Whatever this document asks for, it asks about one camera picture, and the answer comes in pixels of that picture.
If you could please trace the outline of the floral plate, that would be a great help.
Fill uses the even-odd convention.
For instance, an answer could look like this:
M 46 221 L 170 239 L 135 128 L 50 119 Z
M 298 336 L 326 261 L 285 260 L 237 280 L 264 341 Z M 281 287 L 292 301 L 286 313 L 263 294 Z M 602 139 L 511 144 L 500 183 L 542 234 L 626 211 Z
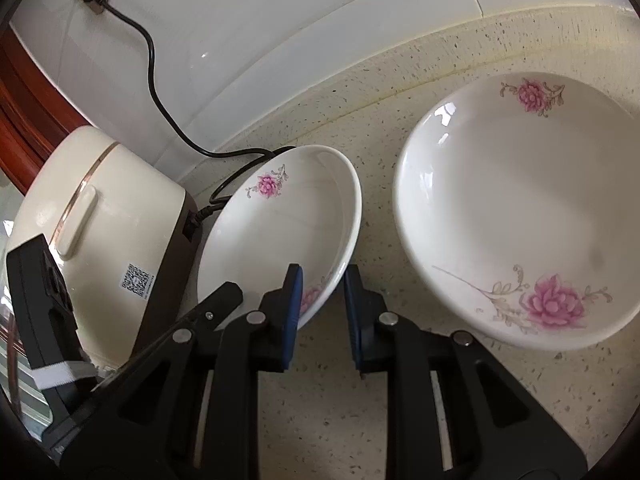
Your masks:
M 589 84 L 510 73 L 446 96 L 393 203 L 416 273 L 487 336 L 577 350 L 639 313 L 639 123 Z
M 293 148 L 257 169 L 232 195 L 203 244 L 196 296 L 225 282 L 242 289 L 241 315 L 281 286 L 292 263 L 303 270 L 298 324 L 320 311 L 355 250 L 362 193 L 352 162 L 335 148 Z

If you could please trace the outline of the cream rice cooker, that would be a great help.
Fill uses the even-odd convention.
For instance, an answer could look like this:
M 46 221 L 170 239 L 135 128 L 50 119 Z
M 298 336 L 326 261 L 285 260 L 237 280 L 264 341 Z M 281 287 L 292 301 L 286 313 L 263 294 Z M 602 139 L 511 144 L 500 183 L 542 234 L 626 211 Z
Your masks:
M 192 196 L 101 130 L 66 136 L 17 211 L 9 249 L 43 235 L 82 348 L 119 368 L 178 316 L 202 232 Z

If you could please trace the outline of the red wooden door frame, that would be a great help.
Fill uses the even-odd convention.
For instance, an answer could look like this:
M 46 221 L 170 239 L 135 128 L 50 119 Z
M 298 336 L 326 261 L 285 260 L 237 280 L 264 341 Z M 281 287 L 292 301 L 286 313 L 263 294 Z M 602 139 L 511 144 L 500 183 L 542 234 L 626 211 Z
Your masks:
M 58 144 L 88 120 L 9 28 L 1 35 L 0 63 L 1 170 L 24 193 Z

